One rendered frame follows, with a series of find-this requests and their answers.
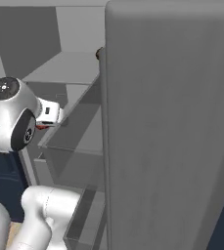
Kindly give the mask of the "clear glass fridge shelf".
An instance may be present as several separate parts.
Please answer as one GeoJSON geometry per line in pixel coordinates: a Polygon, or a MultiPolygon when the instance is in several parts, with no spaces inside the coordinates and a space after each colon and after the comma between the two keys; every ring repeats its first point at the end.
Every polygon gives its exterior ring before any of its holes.
{"type": "Polygon", "coordinates": [[[75,104],[67,104],[63,121],[39,145],[46,149],[102,154],[100,77],[86,85],[75,104]]]}

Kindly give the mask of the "grey fridge shelf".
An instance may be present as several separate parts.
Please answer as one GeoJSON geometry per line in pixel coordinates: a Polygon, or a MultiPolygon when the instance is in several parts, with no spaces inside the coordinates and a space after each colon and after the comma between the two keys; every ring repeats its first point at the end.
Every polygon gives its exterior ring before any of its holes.
{"type": "Polygon", "coordinates": [[[34,69],[23,80],[90,85],[98,74],[99,63],[94,52],[60,52],[34,69]]]}

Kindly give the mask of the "grey fridge drawer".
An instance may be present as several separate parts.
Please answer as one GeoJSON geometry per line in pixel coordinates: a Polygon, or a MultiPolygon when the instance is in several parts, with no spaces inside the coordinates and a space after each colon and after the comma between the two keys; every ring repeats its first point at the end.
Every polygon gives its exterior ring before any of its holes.
{"type": "Polygon", "coordinates": [[[87,187],[64,236],[67,250],[108,250],[105,194],[87,187]]]}
{"type": "Polygon", "coordinates": [[[59,162],[40,154],[34,159],[38,184],[55,188],[105,191],[103,156],[75,152],[59,162]]]}

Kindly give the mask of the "grey fridge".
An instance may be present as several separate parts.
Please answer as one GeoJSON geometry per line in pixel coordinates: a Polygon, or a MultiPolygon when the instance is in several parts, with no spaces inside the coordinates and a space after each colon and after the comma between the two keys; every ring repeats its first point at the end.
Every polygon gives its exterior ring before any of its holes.
{"type": "MultiPolygon", "coordinates": [[[[20,79],[36,97],[58,103],[66,114],[67,104],[75,104],[86,85],[26,82],[23,79],[60,52],[96,53],[105,40],[107,1],[0,0],[0,76],[20,79]]],[[[35,172],[34,159],[40,154],[63,162],[78,152],[46,149],[39,145],[57,125],[36,129],[31,142],[19,151],[28,187],[44,186],[38,184],[35,172]]],[[[22,222],[11,220],[8,244],[13,242],[22,222]]]]}

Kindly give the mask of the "grey fridge door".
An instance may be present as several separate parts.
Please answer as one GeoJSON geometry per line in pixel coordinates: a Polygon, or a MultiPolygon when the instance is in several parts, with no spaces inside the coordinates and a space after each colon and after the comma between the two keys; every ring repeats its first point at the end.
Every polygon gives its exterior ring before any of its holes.
{"type": "Polygon", "coordinates": [[[224,250],[224,0],[110,0],[109,250],[224,250]]]}

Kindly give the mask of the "small dark brown item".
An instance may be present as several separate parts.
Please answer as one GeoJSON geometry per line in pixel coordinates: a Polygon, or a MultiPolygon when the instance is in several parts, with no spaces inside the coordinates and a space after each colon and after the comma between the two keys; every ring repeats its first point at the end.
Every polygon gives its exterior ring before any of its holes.
{"type": "Polygon", "coordinates": [[[96,59],[99,60],[100,59],[100,55],[101,55],[101,52],[102,50],[104,49],[104,47],[100,47],[96,53],[95,53],[95,56],[96,56],[96,59]]]}

